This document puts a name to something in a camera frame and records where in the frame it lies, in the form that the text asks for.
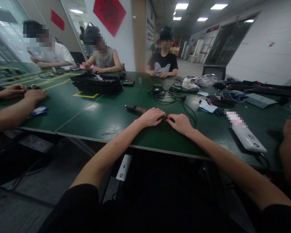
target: red chinese calligraphy banner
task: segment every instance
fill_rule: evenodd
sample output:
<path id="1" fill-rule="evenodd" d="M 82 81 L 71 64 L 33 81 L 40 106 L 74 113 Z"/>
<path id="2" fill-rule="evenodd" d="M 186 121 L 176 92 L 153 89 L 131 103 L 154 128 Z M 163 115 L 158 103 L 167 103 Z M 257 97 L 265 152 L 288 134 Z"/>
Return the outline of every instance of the red chinese calligraphy banner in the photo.
<path id="1" fill-rule="evenodd" d="M 96 0 L 93 12 L 109 33 L 115 37 L 126 15 L 121 3 L 118 0 Z"/>
<path id="2" fill-rule="evenodd" d="M 57 15 L 53 10 L 51 10 L 51 21 L 64 31 L 65 21 L 63 21 L 62 18 Z"/>

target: ceiling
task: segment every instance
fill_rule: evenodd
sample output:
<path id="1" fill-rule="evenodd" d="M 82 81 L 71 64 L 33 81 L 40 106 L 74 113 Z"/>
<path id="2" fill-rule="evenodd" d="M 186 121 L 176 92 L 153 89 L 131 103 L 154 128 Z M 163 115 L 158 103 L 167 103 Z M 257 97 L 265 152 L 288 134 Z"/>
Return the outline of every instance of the ceiling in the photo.
<path id="1" fill-rule="evenodd" d="M 83 22 L 89 21 L 88 10 L 86 9 L 84 0 L 63 0 L 62 2 L 64 3 L 67 9 L 76 9 L 83 12 L 83 14 L 77 14 L 72 11 L 69 11 L 73 21 L 83 21 Z"/>
<path id="2" fill-rule="evenodd" d="M 268 0 L 152 0 L 151 3 L 157 15 L 158 31 L 168 25 L 174 29 L 174 34 L 191 35 L 265 1 Z M 181 20 L 173 20 L 177 3 L 189 4 L 185 10 L 176 10 L 175 17 L 182 17 Z M 211 10 L 215 4 L 228 6 L 222 10 Z M 208 19 L 197 21 L 200 17 Z"/>

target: black sleeve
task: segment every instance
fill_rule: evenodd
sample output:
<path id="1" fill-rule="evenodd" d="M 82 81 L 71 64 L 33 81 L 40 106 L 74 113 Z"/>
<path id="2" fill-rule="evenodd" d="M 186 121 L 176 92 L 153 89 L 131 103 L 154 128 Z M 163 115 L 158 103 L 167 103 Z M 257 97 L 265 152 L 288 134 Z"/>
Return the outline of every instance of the black sleeve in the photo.
<path id="1" fill-rule="evenodd" d="M 100 218 L 98 189 L 91 184 L 80 184 L 65 192 L 38 233 L 93 232 Z"/>
<path id="2" fill-rule="evenodd" d="M 262 215 L 265 232 L 291 232 L 291 206 L 270 205 Z"/>
<path id="3" fill-rule="evenodd" d="M 150 58 L 148 65 L 151 66 L 151 70 L 154 70 L 154 64 L 156 62 L 156 55 L 153 54 L 152 57 Z"/>
<path id="4" fill-rule="evenodd" d="M 173 71 L 174 69 L 179 69 L 178 68 L 178 63 L 177 63 L 177 56 L 176 55 L 172 55 L 172 61 L 170 63 L 170 70 Z"/>

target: white remote control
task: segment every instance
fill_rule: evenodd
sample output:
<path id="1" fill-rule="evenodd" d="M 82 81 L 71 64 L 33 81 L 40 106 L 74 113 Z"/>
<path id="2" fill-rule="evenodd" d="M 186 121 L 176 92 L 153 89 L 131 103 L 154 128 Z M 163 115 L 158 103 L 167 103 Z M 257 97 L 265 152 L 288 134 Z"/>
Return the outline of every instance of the white remote control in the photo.
<path id="1" fill-rule="evenodd" d="M 263 152 L 266 153 L 267 150 L 260 143 L 257 137 L 251 132 L 248 126 L 243 122 L 243 120 L 238 116 L 236 112 L 225 112 L 226 116 L 229 118 L 232 124 L 232 129 L 237 135 L 238 139 L 242 143 L 243 147 L 249 151 L 253 152 Z"/>
<path id="2" fill-rule="evenodd" d="M 127 172 L 128 172 L 129 165 L 130 165 L 130 162 L 132 161 L 132 159 L 133 159 L 132 155 L 129 155 L 129 154 L 124 155 L 120 169 L 119 169 L 117 176 L 116 176 L 117 180 L 121 180 L 121 181 L 126 180 Z"/>

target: dark hair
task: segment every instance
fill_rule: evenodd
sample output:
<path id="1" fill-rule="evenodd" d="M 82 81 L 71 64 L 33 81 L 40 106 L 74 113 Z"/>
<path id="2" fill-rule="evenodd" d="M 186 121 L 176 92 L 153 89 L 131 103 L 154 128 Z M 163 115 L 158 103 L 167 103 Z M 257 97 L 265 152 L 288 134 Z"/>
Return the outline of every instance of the dark hair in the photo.
<path id="1" fill-rule="evenodd" d="M 85 40 L 87 45 L 96 45 L 101 41 L 100 30 L 98 27 L 95 27 L 91 22 L 87 24 Z"/>
<path id="2" fill-rule="evenodd" d="M 44 25 L 39 24 L 33 20 L 27 20 L 23 22 L 23 33 L 27 38 L 40 38 L 42 34 L 48 34 L 49 31 Z"/>
<path id="3" fill-rule="evenodd" d="M 165 26 L 162 28 L 159 39 L 160 40 L 172 40 L 173 39 L 173 29 L 171 27 Z"/>

